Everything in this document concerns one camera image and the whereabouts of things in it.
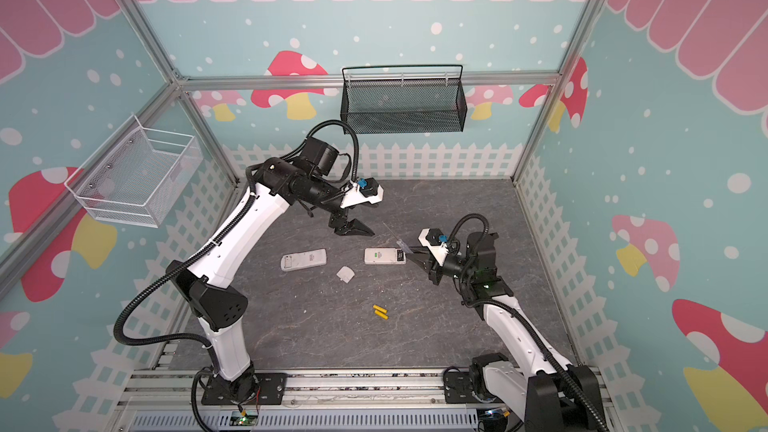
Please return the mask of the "white battery cover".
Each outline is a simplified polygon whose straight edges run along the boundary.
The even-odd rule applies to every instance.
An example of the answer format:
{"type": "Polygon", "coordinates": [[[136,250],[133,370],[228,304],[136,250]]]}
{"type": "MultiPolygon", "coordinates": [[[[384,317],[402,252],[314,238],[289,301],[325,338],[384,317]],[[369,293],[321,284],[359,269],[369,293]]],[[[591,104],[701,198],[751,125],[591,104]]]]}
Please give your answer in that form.
{"type": "Polygon", "coordinates": [[[355,277],[355,272],[350,267],[343,266],[338,270],[336,276],[342,282],[349,283],[355,277]]]}

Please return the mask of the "white remote control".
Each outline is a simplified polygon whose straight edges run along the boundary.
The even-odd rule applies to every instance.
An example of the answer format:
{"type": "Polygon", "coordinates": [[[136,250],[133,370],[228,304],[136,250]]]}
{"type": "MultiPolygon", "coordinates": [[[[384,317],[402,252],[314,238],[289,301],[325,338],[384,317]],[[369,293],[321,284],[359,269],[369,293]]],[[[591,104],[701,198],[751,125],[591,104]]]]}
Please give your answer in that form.
{"type": "Polygon", "coordinates": [[[327,263],[325,249],[317,249],[307,252],[291,253],[284,255],[280,260],[281,270],[284,272],[303,270],[327,263]]]}
{"type": "Polygon", "coordinates": [[[366,248],[364,263],[366,265],[404,265],[406,255],[399,248],[366,248]]]}

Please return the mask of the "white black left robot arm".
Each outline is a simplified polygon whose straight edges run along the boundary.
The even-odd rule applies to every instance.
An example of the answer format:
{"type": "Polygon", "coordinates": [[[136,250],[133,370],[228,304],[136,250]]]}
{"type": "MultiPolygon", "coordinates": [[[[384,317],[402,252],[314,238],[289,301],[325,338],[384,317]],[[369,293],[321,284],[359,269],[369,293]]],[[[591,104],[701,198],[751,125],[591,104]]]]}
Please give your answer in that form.
{"type": "Polygon", "coordinates": [[[245,274],[261,276],[261,264],[267,267],[264,277],[276,277],[276,253],[261,261],[255,258],[274,242],[269,229],[292,205],[300,204],[309,212],[327,212],[328,225],[339,236],[374,233],[349,213],[360,205],[376,206],[383,199],[383,187],[374,178],[349,177],[342,185],[327,180],[337,157],[331,145],[309,137],[297,156],[272,157],[249,167],[247,192],[205,243],[200,257],[174,261],[166,269],[202,328],[204,348],[212,355],[205,373],[213,396],[220,400],[242,404],[259,391],[243,331],[249,297],[239,288],[245,274]]]}

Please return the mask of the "thin metal pry tool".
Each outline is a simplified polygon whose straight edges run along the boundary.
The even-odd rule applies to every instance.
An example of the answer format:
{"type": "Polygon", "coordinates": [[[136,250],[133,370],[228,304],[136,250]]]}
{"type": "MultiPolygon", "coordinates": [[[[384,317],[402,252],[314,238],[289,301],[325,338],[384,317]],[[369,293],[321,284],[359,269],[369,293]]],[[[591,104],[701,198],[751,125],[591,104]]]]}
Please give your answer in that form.
{"type": "Polygon", "coordinates": [[[412,253],[411,247],[403,239],[401,239],[400,236],[386,222],[384,222],[383,225],[390,232],[390,234],[395,238],[398,247],[402,249],[405,254],[411,254],[412,253]]]}

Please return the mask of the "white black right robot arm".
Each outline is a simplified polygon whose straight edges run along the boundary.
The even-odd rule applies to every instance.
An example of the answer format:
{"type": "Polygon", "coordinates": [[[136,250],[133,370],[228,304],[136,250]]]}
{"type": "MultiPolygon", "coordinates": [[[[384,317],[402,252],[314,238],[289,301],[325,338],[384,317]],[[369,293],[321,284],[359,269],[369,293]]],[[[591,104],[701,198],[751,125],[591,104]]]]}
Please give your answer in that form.
{"type": "Polygon", "coordinates": [[[499,400],[524,431],[605,431],[599,382],[586,366],[572,364],[528,320],[499,275],[495,233],[472,232],[465,242],[438,228],[421,231],[408,260],[433,284],[452,278],[465,307],[474,310],[506,346],[505,353],[473,359],[468,370],[479,401],[499,400]]]}

